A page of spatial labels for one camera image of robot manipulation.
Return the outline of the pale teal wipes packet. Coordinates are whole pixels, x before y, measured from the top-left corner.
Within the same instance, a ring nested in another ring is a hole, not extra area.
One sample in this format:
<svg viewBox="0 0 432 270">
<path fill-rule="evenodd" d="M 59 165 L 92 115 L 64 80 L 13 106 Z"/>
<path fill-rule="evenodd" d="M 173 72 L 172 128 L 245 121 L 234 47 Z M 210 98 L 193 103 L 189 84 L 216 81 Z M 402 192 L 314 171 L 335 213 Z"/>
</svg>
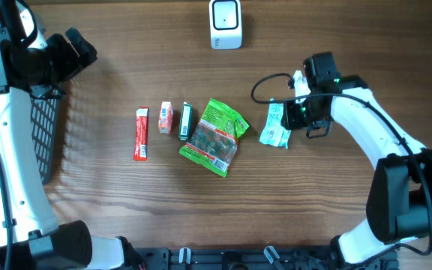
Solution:
<svg viewBox="0 0 432 270">
<path fill-rule="evenodd" d="M 263 145 L 289 148 L 291 130 L 287 130 L 281 124 L 283 114 L 284 105 L 282 103 L 269 104 L 265 127 L 259 137 Z"/>
</svg>

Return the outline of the green snack bag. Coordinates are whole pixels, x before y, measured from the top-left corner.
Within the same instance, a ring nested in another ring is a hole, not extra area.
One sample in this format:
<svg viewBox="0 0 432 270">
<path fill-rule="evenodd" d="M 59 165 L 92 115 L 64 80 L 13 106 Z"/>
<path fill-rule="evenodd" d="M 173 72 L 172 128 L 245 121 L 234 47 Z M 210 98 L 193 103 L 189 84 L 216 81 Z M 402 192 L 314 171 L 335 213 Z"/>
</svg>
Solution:
<svg viewBox="0 0 432 270">
<path fill-rule="evenodd" d="M 239 112 L 212 98 L 179 154 L 226 177 L 237 152 L 239 138 L 249 127 Z"/>
</svg>

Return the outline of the dark green small box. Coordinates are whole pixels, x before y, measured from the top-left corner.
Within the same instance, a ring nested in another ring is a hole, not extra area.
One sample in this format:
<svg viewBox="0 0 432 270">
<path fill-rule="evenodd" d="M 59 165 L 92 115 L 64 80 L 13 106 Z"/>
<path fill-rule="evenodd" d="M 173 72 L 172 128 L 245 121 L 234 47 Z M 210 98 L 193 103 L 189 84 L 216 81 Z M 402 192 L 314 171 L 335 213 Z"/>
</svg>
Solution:
<svg viewBox="0 0 432 270">
<path fill-rule="evenodd" d="M 192 120 L 192 105 L 184 102 L 181 110 L 181 118 L 179 125 L 178 138 L 181 141 L 187 141 L 191 131 L 191 120 Z"/>
</svg>

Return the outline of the red Kleenex tissue pack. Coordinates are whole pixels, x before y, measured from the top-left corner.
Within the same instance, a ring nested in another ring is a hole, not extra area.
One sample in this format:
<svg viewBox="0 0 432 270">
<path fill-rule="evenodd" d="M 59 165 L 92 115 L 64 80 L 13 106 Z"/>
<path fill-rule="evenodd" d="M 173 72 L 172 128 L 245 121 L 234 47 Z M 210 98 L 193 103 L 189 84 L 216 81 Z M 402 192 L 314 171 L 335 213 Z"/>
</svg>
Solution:
<svg viewBox="0 0 432 270">
<path fill-rule="evenodd" d="M 170 134 L 173 125 L 173 107 L 169 101 L 161 103 L 158 130 L 161 134 Z"/>
</svg>

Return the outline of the red stick packet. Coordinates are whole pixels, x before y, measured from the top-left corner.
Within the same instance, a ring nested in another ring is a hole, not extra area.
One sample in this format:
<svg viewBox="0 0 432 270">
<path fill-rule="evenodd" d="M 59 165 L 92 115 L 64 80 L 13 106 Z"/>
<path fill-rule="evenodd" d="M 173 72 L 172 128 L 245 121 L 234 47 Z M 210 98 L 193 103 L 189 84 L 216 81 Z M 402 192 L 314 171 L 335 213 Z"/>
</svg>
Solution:
<svg viewBox="0 0 432 270">
<path fill-rule="evenodd" d="M 136 111 L 136 135 L 133 159 L 147 161 L 149 108 L 140 107 Z"/>
</svg>

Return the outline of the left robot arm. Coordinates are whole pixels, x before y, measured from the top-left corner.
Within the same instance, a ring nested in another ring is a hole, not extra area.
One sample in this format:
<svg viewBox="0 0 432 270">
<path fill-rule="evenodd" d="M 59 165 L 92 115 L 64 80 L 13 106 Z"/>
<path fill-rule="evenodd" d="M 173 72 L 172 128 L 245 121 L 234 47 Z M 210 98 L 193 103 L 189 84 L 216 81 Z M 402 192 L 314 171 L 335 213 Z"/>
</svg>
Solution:
<svg viewBox="0 0 432 270">
<path fill-rule="evenodd" d="M 93 236 L 81 220 L 59 224 L 41 181 L 31 120 L 35 100 L 59 99 L 63 82 L 93 64 L 75 28 L 42 37 L 24 1 L 0 1 L 0 269 L 144 269 L 124 237 Z"/>
</svg>

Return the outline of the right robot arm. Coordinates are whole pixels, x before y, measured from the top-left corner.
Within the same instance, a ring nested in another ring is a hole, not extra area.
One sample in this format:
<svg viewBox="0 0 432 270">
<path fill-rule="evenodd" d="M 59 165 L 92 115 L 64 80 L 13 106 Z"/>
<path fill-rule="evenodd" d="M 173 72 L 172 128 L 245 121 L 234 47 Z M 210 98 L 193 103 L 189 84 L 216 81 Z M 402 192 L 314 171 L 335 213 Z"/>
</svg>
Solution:
<svg viewBox="0 0 432 270">
<path fill-rule="evenodd" d="M 289 81 L 295 96 L 283 103 L 281 124 L 290 130 L 331 130 L 341 125 L 374 168 L 366 218 L 334 238 L 332 263 L 362 266 L 415 239 L 432 251 L 432 149 L 413 139 L 378 104 L 358 75 L 342 76 L 330 52 L 312 55 Z"/>
</svg>

